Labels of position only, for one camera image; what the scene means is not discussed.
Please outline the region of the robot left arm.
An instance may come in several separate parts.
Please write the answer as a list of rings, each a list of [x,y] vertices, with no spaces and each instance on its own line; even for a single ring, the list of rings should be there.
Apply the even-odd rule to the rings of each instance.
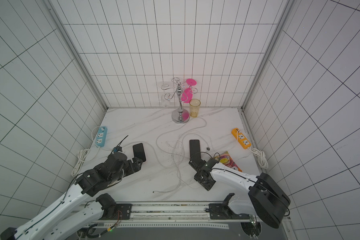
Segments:
[[[104,191],[123,178],[141,170],[143,160],[129,160],[122,152],[111,153],[107,160],[73,180],[66,192],[27,223],[9,227],[1,240],[63,240],[97,220],[128,220],[131,204],[117,204]]]

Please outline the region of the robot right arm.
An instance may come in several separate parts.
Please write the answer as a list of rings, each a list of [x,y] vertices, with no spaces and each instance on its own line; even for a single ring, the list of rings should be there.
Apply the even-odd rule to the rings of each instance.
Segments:
[[[274,229],[280,227],[290,213],[291,200],[270,175],[248,175],[213,158],[202,160],[201,153],[199,150],[190,153],[189,164],[196,170],[194,179],[207,191],[217,182],[236,189],[223,201],[223,214],[254,215]]]

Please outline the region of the phone pink case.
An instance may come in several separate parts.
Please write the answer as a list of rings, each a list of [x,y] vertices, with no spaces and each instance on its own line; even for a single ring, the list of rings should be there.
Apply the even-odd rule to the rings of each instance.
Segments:
[[[201,145],[199,140],[190,140],[190,160],[199,161],[201,159]]]
[[[143,163],[146,162],[147,158],[143,143],[138,143],[136,145],[133,145],[133,153],[135,158],[142,160]]]

